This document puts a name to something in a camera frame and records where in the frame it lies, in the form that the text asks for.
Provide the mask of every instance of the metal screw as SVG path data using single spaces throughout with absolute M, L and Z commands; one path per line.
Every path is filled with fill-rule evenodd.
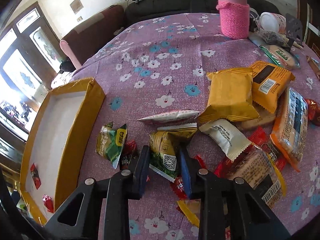
M 130 170 L 123 170 L 123 171 L 121 171 L 121 175 L 122 176 L 128 176 L 128 175 L 130 175 L 131 174 L 131 171 Z
M 88 178 L 88 179 L 86 179 L 85 180 L 85 182 L 84 182 L 86 185 L 91 185 L 91 184 L 93 184 L 94 183 L 94 179 L 92 179 L 92 178 Z
M 242 179 L 241 177 L 237 177 L 237 178 L 235 178 L 235 182 L 237 184 L 244 184 L 244 179 Z
M 209 171 L 207 169 L 199 169 L 199 174 L 201 175 L 207 175 Z

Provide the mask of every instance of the green and gold wrapper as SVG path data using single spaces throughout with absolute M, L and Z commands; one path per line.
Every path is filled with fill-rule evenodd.
M 150 168 L 174 182 L 180 171 L 177 166 L 176 152 L 179 144 L 189 143 L 197 131 L 196 123 L 168 126 L 158 128 L 157 132 L 151 133 Z
M 118 167 L 126 138 L 127 124 L 115 130 L 113 122 L 103 125 L 98 135 L 96 152 L 111 161 L 114 169 Z

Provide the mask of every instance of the pink bottle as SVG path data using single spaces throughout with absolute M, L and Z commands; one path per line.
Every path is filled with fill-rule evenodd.
M 233 39 L 245 39 L 249 35 L 250 6 L 247 0 L 219 0 L 222 33 Z

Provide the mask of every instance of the yellow box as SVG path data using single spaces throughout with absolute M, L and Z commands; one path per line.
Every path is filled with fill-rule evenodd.
M 31 215 L 44 225 L 52 216 L 42 196 L 52 197 L 54 211 L 75 190 L 84 151 L 105 94 L 93 78 L 49 91 L 31 128 L 24 150 L 20 189 Z M 30 173 L 35 163 L 41 186 Z

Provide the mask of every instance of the purple floral tablecloth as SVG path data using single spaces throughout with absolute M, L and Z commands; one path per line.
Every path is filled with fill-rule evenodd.
M 307 46 L 304 50 L 292 48 L 292 52 L 301 62 L 301 69 L 293 71 L 296 80 L 292 87 L 304 98 L 320 102 L 319 82 L 306 61 L 306 55 L 319 60 L 318 57 Z M 136 119 L 176 109 L 203 111 L 210 86 L 206 72 L 250 66 L 257 60 L 268 58 L 248 39 L 234 41 L 225 37 L 219 14 L 186 13 L 130 26 L 73 76 L 73 80 L 94 77 L 106 94 L 84 154 L 79 182 L 88 177 L 106 179 L 118 171 L 95 153 L 102 125 L 114 121 L 114 127 L 120 127 L 127 123 L 128 139 L 135 139 L 141 149 L 148 144 L 149 134 L 156 126 Z M 266 127 L 266 132 L 270 133 L 271 128 Z M 288 164 L 282 172 L 288 193 L 276 203 L 273 212 L 290 233 L 320 211 L 319 135 L 320 128 L 309 124 L 301 172 L 295 172 Z M 224 156 L 213 140 L 199 131 L 188 150 L 191 156 L 200 154 L 210 170 Z M 169 181 L 152 170 L 149 177 L 143 198 L 129 201 L 131 239 L 196 239 L 198 229 L 176 210 L 178 197 Z

